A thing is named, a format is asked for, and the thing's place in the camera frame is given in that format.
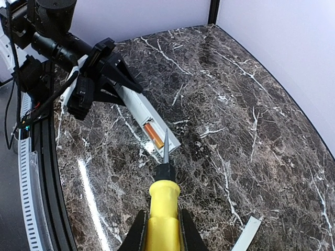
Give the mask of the white battery cover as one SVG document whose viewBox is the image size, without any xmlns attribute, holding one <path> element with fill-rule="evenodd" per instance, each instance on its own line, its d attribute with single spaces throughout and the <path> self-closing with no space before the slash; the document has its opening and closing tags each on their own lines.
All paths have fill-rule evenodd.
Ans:
<svg viewBox="0 0 335 251">
<path fill-rule="evenodd" d="M 241 235 L 232 248 L 232 251 L 247 251 L 253 241 L 262 221 L 251 216 Z"/>
</svg>

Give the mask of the white remote control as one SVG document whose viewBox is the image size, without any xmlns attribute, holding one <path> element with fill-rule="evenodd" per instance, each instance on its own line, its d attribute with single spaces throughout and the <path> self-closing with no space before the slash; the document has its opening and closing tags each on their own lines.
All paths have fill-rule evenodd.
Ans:
<svg viewBox="0 0 335 251">
<path fill-rule="evenodd" d="M 115 90 L 148 138 L 149 136 L 143 128 L 147 122 L 152 125 L 162 139 L 163 143 L 165 142 L 165 133 L 168 133 L 170 153 L 181 146 L 179 140 L 143 94 L 134 92 L 133 90 L 119 84 L 115 85 Z M 149 151 L 155 150 L 160 156 L 164 156 L 164 147 L 160 150 L 157 149 L 150 138 L 149 142 L 146 144 L 146 148 Z"/>
</svg>

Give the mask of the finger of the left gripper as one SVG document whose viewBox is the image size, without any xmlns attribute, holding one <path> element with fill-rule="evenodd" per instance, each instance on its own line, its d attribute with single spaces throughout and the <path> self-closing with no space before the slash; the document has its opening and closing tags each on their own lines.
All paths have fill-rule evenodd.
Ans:
<svg viewBox="0 0 335 251">
<path fill-rule="evenodd" d="M 105 88 L 97 88 L 93 91 L 93 101 L 97 102 L 106 102 L 111 104 L 117 104 L 121 106 L 125 106 L 125 103 L 117 94 L 117 92 L 113 89 L 105 89 Z"/>
<path fill-rule="evenodd" d="M 106 61 L 106 77 L 127 87 L 134 92 L 142 93 L 143 88 L 137 83 L 119 53 L 112 53 Z"/>
</svg>

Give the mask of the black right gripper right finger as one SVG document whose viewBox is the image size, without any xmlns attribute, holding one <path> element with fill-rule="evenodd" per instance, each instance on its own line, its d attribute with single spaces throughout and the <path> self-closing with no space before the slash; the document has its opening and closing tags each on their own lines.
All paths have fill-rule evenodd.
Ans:
<svg viewBox="0 0 335 251">
<path fill-rule="evenodd" d="M 179 211 L 180 248 L 184 251 L 208 251 L 187 209 Z"/>
</svg>

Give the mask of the yellow pry tool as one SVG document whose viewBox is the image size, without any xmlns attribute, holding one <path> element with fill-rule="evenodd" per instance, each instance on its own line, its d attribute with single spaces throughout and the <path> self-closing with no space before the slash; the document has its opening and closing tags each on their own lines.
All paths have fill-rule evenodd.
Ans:
<svg viewBox="0 0 335 251">
<path fill-rule="evenodd" d="M 175 167 L 169 161 L 169 133 L 165 132 L 163 163 L 149 188 L 151 196 L 145 250 L 180 250 L 178 197 Z"/>
</svg>

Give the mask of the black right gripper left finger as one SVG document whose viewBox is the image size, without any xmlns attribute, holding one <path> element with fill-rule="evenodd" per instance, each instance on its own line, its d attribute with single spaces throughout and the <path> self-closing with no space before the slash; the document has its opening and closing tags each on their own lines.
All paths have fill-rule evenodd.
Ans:
<svg viewBox="0 0 335 251">
<path fill-rule="evenodd" d="M 118 251 L 143 251 L 145 250 L 148 226 L 148 213 L 140 210 L 128 231 Z"/>
</svg>

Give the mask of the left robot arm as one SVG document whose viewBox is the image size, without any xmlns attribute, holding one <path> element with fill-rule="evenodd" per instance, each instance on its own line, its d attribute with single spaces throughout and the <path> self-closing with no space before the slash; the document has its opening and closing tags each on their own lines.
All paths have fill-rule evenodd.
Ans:
<svg viewBox="0 0 335 251">
<path fill-rule="evenodd" d="M 76 250 L 65 209 L 53 126 L 53 103 L 78 120 L 93 102 L 129 109 L 135 118 L 148 102 L 115 43 L 93 47 L 70 33 L 76 1 L 15 1 L 1 8 L 1 25 L 17 86 L 21 205 L 31 250 Z"/>
</svg>

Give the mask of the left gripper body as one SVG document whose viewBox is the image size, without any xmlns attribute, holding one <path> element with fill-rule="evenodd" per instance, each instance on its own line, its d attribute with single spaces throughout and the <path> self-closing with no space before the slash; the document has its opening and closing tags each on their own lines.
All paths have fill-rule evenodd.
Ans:
<svg viewBox="0 0 335 251">
<path fill-rule="evenodd" d="M 123 64 L 122 56 L 113 52 L 115 42 L 106 38 L 94 45 L 83 66 L 83 75 L 91 79 L 94 86 L 99 86 L 107 81 L 123 83 L 123 73 L 120 69 Z"/>
</svg>

